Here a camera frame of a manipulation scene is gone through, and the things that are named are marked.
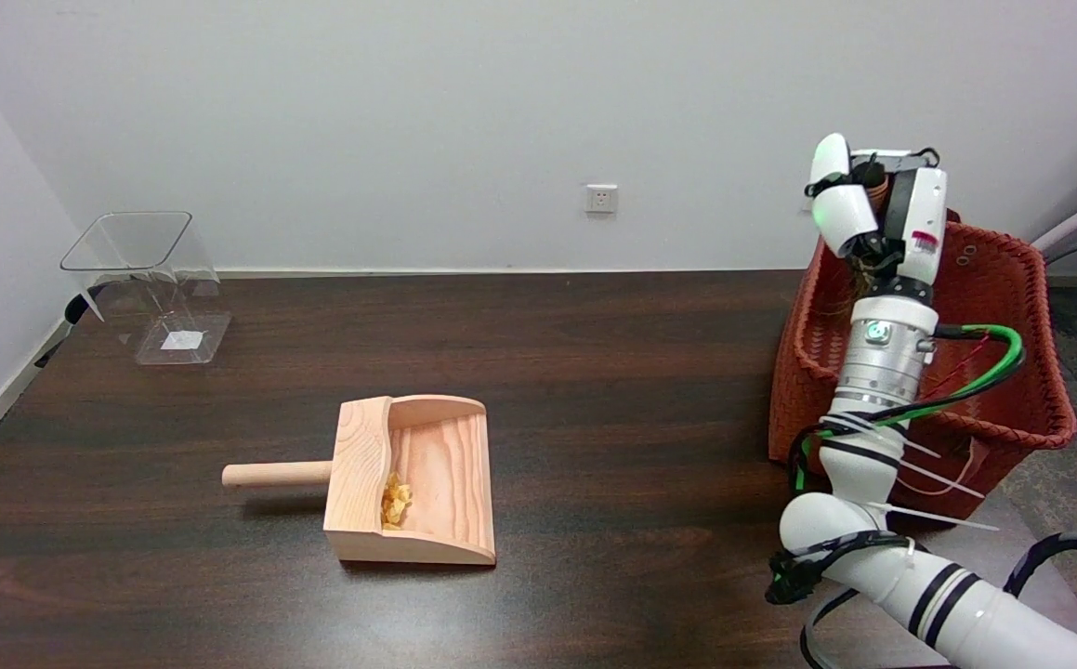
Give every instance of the white robotic arm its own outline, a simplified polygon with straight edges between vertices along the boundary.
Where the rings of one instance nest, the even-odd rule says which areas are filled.
[[[864,424],[865,416],[917,406],[938,326],[931,305],[947,178],[937,165],[929,149],[849,152],[840,135],[815,150],[807,195],[814,198],[819,233],[833,253],[872,276],[868,296],[852,309],[831,423]],[[780,525],[785,549],[869,597],[959,668],[1077,666],[1076,633],[951,560],[913,550],[913,543],[898,545],[887,533],[886,500],[903,464],[908,423],[830,431],[819,456],[831,494],[807,492],[787,505]],[[884,534],[894,541],[853,545]],[[789,587],[775,581],[768,597]]]

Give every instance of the woven basket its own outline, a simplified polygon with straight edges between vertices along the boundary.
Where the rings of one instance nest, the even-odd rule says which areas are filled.
[[[1043,255],[1008,234],[959,223],[949,212],[934,308],[940,322],[996,322],[1021,334],[1026,364],[996,389],[915,420],[911,440],[941,455],[907,449],[906,460],[988,494],[1033,449],[1059,449],[1077,431],[1062,384],[1047,304]],[[843,363],[852,308],[851,273],[822,241],[798,289],[773,368],[770,460],[785,462],[789,442],[830,406]],[[992,367],[1005,352],[970,340],[938,340],[920,399],[951,393]],[[810,468],[823,473],[817,454]],[[967,517],[980,500],[900,470],[893,503],[940,516]]]

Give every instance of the electrical outlet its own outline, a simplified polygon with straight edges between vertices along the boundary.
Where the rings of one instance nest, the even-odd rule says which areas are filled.
[[[614,214],[616,213],[616,185],[615,183],[595,183],[587,185],[588,203],[584,211],[589,214]]]

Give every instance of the dark wooden table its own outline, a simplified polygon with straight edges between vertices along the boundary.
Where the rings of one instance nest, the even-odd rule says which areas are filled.
[[[0,669],[802,666],[765,604],[788,500],[765,440],[796,273],[233,280],[207,365],[95,319],[0,427]],[[319,460],[346,400],[488,407],[495,569],[341,566]],[[912,643],[841,613],[833,652]]]

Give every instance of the snack pieces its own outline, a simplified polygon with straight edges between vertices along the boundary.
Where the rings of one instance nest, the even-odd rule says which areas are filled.
[[[410,505],[410,485],[398,482],[396,471],[391,471],[381,494],[381,529],[401,530],[407,505]]]

